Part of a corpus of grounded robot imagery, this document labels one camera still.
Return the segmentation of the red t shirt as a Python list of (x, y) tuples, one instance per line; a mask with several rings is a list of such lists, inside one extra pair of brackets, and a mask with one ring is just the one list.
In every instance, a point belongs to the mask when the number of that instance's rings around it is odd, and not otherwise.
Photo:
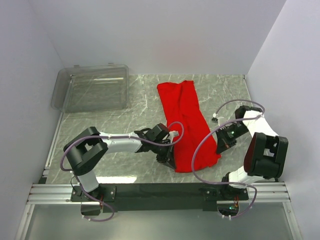
[[(182, 139), (174, 145), (175, 172), (191, 173), (192, 157), (200, 142), (211, 131), (199, 106), (194, 81), (165, 82), (157, 85), (167, 126), (180, 122), (184, 127)], [(221, 158), (217, 143), (211, 135), (197, 152), (194, 170), (199, 171), (216, 165)]]

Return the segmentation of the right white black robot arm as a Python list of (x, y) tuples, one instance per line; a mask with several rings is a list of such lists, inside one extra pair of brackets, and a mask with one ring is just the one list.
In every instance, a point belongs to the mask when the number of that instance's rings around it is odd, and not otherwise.
[(281, 177), (289, 146), (288, 139), (270, 127), (261, 108), (242, 105), (235, 111), (235, 118), (240, 121), (216, 132), (216, 152), (221, 154), (235, 146), (237, 138), (246, 133), (250, 133), (251, 142), (243, 166), (222, 178), (226, 183), (219, 187), (219, 193), (226, 200), (243, 191), (246, 185)]

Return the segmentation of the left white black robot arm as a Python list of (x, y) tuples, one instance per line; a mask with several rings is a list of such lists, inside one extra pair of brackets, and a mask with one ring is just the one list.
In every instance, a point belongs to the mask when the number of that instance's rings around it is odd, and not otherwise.
[(179, 136), (178, 131), (170, 131), (162, 123), (126, 134), (104, 133), (91, 126), (64, 146), (63, 157), (67, 158), (71, 171), (83, 187), (82, 195), (94, 201), (103, 198), (94, 168), (105, 154), (151, 151), (156, 154), (158, 163), (175, 169), (174, 138)]

